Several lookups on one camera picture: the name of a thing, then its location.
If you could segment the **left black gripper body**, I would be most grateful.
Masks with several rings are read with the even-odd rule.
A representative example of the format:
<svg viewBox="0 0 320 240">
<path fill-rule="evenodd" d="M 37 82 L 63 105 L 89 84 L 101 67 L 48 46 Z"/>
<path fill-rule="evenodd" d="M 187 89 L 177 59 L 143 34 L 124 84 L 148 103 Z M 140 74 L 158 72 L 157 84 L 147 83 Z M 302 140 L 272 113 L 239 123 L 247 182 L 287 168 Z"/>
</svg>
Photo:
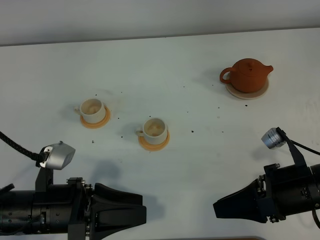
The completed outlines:
<svg viewBox="0 0 320 240">
<path fill-rule="evenodd" d="M 66 184 L 54 184 L 53 170 L 40 169 L 35 181 L 35 234 L 67 233 L 69 240 L 93 239 L 91 185 L 81 177 L 71 177 Z"/>
</svg>

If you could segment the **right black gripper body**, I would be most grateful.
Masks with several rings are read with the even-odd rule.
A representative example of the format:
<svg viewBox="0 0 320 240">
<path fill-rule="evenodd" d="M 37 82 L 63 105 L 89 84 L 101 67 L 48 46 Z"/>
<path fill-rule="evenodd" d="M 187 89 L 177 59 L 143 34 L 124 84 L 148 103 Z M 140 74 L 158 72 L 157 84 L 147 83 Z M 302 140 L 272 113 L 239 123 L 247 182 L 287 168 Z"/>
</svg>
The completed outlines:
<svg viewBox="0 0 320 240">
<path fill-rule="evenodd" d="M 260 177 L 269 183 L 261 207 L 272 223 L 313 209 L 313 172 L 297 149 L 301 145 L 289 139 L 286 143 L 294 164 L 285 167 L 267 165 L 264 167 L 265 174 Z"/>
</svg>

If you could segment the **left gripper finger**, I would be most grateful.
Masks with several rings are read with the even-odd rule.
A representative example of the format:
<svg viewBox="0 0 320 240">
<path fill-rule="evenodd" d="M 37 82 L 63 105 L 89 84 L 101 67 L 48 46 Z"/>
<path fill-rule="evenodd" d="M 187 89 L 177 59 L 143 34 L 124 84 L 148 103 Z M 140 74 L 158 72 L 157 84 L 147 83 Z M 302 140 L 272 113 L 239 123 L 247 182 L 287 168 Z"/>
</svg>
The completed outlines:
<svg viewBox="0 0 320 240">
<path fill-rule="evenodd" d="M 145 206 L 115 206 L 99 210 L 92 221 L 92 229 L 96 233 L 119 231 L 140 226 L 146 222 L 147 208 Z"/>
<path fill-rule="evenodd" d="M 94 185 L 92 207 L 98 209 L 98 205 L 102 205 L 105 208 L 109 205 L 143 208 L 143 196 L 96 183 Z"/>
</svg>

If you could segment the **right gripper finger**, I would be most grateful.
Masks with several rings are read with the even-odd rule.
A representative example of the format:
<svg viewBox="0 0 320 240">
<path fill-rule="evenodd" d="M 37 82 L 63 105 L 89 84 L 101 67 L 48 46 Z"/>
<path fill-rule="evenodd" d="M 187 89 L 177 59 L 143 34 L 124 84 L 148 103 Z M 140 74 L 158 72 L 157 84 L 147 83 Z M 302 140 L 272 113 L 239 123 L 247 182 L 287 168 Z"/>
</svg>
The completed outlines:
<svg viewBox="0 0 320 240">
<path fill-rule="evenodd" d="M 227 195 L 213 204 L 219 219 L 244 219 L 266 223 L 260 201 L 267 196 L 268 181 L 257 178 L 241 190 Z"/>
</svg>

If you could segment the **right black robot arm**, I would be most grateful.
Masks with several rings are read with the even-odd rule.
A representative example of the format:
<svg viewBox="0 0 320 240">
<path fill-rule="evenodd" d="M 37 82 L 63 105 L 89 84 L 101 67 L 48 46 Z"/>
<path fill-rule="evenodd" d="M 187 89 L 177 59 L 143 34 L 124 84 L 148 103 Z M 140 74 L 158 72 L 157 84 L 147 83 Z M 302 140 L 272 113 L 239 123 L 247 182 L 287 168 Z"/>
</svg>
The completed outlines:
<svg viewBox="0 0 320 240">
<path fill-rule="evenodd" d="M 258 223 L 283 221 L 287 216 L 312 212 L 320 208 L 320 166 L 279 167 L 266 165 L 265 173 L 245 188 L 213 204 L 220 219 L 245 219 Z"/>
</svg>

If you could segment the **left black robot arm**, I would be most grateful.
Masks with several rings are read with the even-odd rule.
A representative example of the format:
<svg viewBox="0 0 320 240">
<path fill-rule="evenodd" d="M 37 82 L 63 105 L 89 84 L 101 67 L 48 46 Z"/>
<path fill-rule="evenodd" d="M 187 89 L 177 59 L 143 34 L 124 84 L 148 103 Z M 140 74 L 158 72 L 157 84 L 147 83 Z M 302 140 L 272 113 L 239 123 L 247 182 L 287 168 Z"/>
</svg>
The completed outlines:
<svg viewBox="0 0 320 240">
<path fill-rule="evenodd" d="M 1 188 L 2 236 L 67 234 L 69 240 L 102 240 L 147 222 L 142 195 L 86 184 L 81 177 L 54 184 L 53 173 L 42 168 L 34 190 L 14 190 L 13 184 Z"/>
</svg>

